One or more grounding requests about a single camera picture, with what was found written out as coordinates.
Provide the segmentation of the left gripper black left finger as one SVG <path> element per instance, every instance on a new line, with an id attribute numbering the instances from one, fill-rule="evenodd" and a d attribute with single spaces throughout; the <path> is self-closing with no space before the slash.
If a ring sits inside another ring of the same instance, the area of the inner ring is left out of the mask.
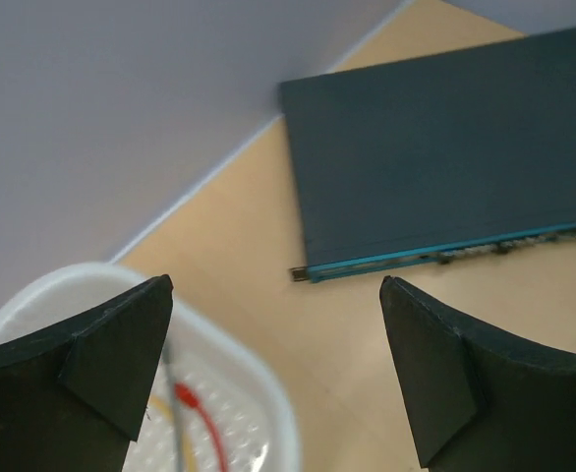
<path id="1" fill-rule="evenodd" d="M 0 471 L 120 471 L 173 310 L 168 275 L 0 344 Z"/>

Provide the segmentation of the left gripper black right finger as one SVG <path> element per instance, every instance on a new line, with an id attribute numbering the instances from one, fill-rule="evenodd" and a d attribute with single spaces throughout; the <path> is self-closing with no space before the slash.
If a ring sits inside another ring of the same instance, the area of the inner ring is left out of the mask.
<path id="1" fill-rule="evenodd" d="M 379 289 L 418 461 L 430 471 L 576 471 L 576 353 L 453 309 L 408 281 Z"/>

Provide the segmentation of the dark network switch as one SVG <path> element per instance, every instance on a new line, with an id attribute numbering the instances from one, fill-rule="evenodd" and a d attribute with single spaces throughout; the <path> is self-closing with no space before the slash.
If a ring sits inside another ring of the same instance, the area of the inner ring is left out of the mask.
<path id="1" fill-rule="evenodd" d="M 576 28 L 286 81 L 320 282 L 576 239 Z"/>

